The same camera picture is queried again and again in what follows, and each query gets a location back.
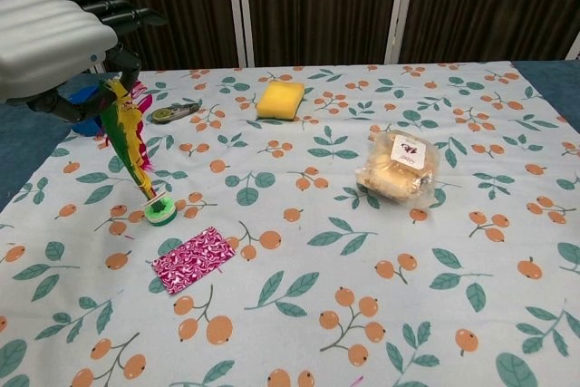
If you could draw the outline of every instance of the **yellow sponge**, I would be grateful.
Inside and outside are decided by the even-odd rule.
[[[257,117],[293,120],[304,94],[303,83],[270,82],[256,105]]]

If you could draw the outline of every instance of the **bread in plastic bag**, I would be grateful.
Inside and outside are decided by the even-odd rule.
[[[430,204],[439,153],[428,141],[404,131],[383,131],[356,181],[384,197],[414,207]]]

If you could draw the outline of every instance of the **robotic hand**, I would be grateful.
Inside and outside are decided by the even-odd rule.
[[[119,36],[166,22],[124,0],[0,0],[0,103],[26,103],[70,122],[90,119],[115,101],[113,92],[72,104],[56,88],[108,60],[121,68],[121,84],[130,91],[140,59]]]

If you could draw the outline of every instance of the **green shuttlecock base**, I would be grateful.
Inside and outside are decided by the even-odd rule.
[[[152,226],[161,227],[171,222],[177,216],[178,211],[167,192],[162,192],[147,202],[143,213]]]

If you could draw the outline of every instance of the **table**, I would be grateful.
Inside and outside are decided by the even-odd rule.
[[[150,112],[202,100],[143,132],[178,218],[140,220],[105,140],[59,144],[0,214],[0,383],[577,385],[580,139],[511,64],[140,79]],[[305,84],[294,122],[256,120],[271,80]],[[424,209],[355,184],[394,129],[439,148]],[[168,296],[150,262],[210,226],[237,255]]]

